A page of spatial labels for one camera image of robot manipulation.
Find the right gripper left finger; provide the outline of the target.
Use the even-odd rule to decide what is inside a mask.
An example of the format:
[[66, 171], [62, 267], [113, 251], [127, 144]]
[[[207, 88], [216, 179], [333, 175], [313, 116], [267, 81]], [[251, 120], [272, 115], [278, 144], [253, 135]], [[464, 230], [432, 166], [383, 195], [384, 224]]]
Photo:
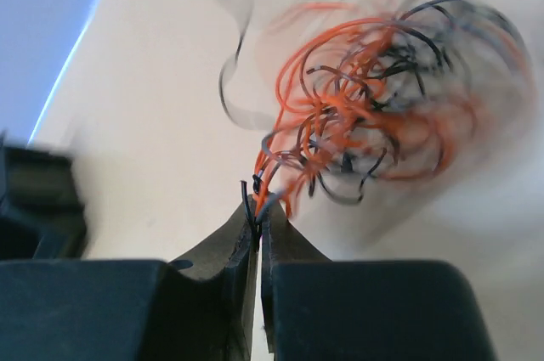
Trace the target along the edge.
[[258, 230], [244, 199], [171, 262], [58, 258], [47, 219], [9, 206], [26, 257], [1, 260], [4, 360], [248, 360]]

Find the orange black wire ball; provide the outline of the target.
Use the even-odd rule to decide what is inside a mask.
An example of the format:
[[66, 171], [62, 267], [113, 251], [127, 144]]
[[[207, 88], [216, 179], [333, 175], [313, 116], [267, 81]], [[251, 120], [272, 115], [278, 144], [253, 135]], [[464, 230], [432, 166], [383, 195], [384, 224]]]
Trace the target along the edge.
[[274, 96], [225, 115], [263, 132], [242, 207], [258, 227], [316, 189], [356, 206], [370, 183], [413, 191], [467, 171], [477, 149], [529, 128], [538, 90], [519, 19], [501, 0], [216, 0]]

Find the black plastic bin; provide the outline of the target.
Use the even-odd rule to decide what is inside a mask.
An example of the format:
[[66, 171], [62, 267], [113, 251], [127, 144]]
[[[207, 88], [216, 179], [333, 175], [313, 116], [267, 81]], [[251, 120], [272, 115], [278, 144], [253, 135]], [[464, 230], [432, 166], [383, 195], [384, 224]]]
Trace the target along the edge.
[[73, 158], [1, 142], [1, 259], [77, 258], [87, 244]]

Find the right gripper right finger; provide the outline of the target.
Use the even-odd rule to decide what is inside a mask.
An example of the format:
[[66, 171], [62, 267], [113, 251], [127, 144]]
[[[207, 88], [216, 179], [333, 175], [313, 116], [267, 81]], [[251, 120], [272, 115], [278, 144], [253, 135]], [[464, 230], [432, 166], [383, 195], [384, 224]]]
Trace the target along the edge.
[[261, 301], [277, 360], [494, 360], [473, 289], [440, 260], [333, 261], [279, 204], [262, 216]]

